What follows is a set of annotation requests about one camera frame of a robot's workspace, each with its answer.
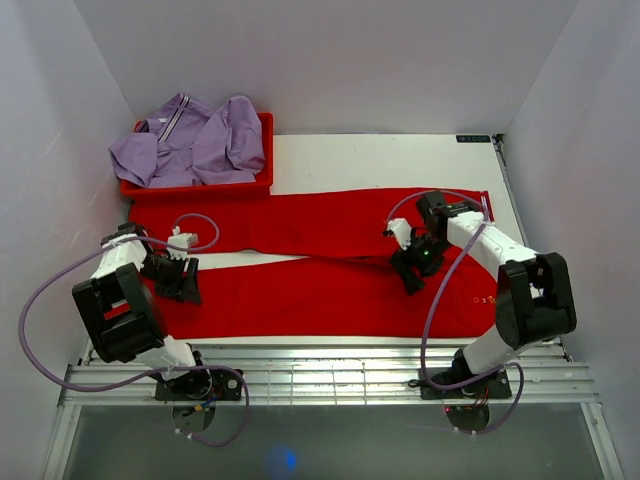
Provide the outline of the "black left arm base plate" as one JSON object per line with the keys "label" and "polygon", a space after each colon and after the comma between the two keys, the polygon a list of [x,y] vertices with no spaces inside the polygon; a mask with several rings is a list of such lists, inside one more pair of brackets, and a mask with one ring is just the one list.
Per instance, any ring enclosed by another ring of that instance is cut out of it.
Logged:
{"label": "black left arm base plate", "polygon": [[158,401],[209,400],[236,401],[242,397],[239,375],[224,369],[188,371],[170,380],[160,379],[156,385],[154,399]]}

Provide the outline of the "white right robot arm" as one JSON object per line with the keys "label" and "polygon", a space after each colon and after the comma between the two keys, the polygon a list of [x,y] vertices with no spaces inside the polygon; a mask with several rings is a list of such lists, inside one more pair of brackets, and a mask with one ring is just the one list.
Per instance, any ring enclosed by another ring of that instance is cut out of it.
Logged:
{"label": "white right robot arm", "polygon": [[459,350],[451,366],[417,386],[432,391],[456,391],[474,397],[488,377],[512,365],[531,347],[573,332],[577,327],[568,265],[558,253],[539,253],[503,233],[491,220],[486,204],[449,190],[427,190],[411,195],[425,232],[389,212],[384,233],[398,248],[391,264],[405,291],[416,294],[435,275],[453,247],[458,256],[445,273],[425,323],[432,324],[441,297],[461,262],[472,258],[496,283],[493,325]]}

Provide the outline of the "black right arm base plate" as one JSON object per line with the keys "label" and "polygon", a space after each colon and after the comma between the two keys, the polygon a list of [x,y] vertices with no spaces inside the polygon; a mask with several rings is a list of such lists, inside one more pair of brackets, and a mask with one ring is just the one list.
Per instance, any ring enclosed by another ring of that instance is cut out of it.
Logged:
{"label": "black right arm base plate", "polygon": [[422,400],[470,400],[480,398],[507,400],[512,397],[512,390],[505,372],[494,373],[471,385],[457,390],[437,390],[429,386],[425,381],[425,375],[419,371],[414,385],[420,389]]}

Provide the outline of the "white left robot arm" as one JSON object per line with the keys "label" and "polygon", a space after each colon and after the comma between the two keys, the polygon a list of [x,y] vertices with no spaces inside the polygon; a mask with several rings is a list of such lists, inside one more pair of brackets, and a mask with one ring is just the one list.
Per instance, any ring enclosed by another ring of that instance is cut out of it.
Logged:
{"label": "white left robot arm", "polygon": [[97,270],[75,285],[72,297],[98,356],[105,362],[139,360],[157,372],[152,375],[172,395],[208,399],[213,392],[201,355],[168,333],[156,297],[199,305],[199,260],[186,250],[198,236],[178,227],[170,248],[154,251],[139,224],[125,223],[101,241]]}

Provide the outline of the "red trousers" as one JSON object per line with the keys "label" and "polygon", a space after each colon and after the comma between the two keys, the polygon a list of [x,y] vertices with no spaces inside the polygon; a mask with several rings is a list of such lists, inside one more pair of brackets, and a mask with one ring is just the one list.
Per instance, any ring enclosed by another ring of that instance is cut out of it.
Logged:
{"label": "red trousers", "polygon": [[201,270],[201,304],[160,299],[180,339],[239,336],[476,337],[493,325],[496,284],[473,259],[453,274],[432,324],[427,313],[456,249],[414,295],[390,263],[396,242],[383,235],[394,211],[420,216],[406,188],[257,199],[135,204],[131,221],[155,238],[174,226],[196,233],[214,253],[253,250],[274,263]]}

